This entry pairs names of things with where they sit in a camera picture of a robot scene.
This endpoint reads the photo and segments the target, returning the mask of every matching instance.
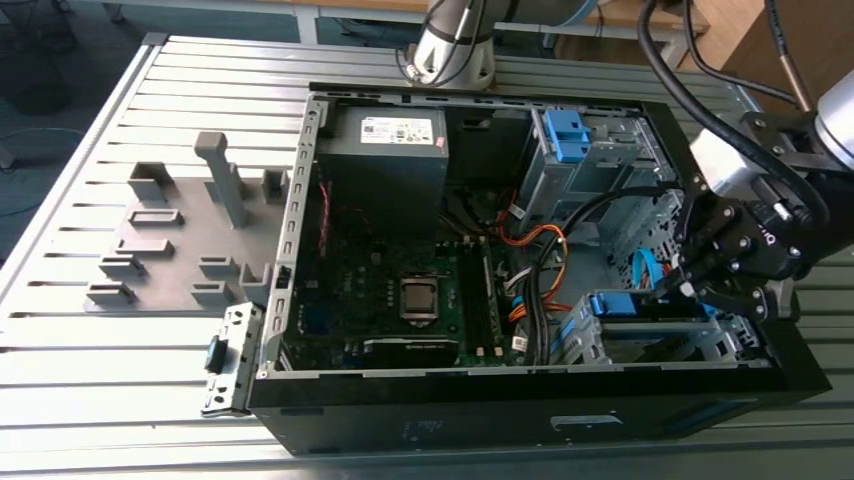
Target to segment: motherboard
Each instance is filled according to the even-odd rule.
[[[334,370],[502,365],[493,265],[485,238],[332,238],[298,289],[290,363]]]

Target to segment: green circuit board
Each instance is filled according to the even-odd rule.
[[[466,291],[461,285],[461,268],[466,268],[461,267],[461,262],[474,265],[476,255],[485,265],[481,271],[489,268],[492,277],[489,244],[482,242],[477,248],[474,253],[472,245],[461,242],[384,243],[332,239],[316,273],[306,278],[297,295],[294,320],[300,334],[291,335],[289,344],[293,354],[309,363],[305,368],[358,368],[350,353],[358,351],[360,342],[393,337],[458,342],[456,366],[502,365],[506,345],[500,326],[497,286],[488,285],[484,276],[481,282],[489,294],[473,300],[472,290]],[[402,284],[406,282],[436,282],[436,320],[404,318]],[[480,318],[466,317],[466,301],[484,302]],[[474,342],[472,329],[478,329],[482,335],[476,336]]]

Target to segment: latch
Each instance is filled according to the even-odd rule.
[[[250,415],[247,401],[263,325],[262,309],[242,303],[226,309],[223,326],[209,346],[203,417]]]

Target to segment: aluminum slotted table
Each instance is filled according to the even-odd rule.
[[[708,77],[684,78],[717,113],[737,115],[753,107],[748,96]],[[851,476],[851,250],[800,284],[800,325],[835,390],[684,440],[296,458],[254,418],[202,419],[202,366],[222,319],[89,314],[85,292],[135,201],[126,183],[135,163],[161,161],[174,176],[205,176],[195,137],[201,130],[222,130],[242,177],[287,169],[310,81],[405,85],[392,50],[147,37],[0,272],[0,473],[118,478],[157,470],[145,478],[173,478],[181,470],[182,478],[255,479],[336,467],[356,478],[388,475],[388,469],[424,478],[472,476],[473,469],[494,478]],[[638,67],[500,58],[498,83],[505,92],[674,105],[654,75]],[[674,112],[693,138],[698,125],[685,111]]]

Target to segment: cpu socket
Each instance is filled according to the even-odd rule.
[[[437,277],[401,279],[401,318],[425,328],[440,318],[440,281]]]

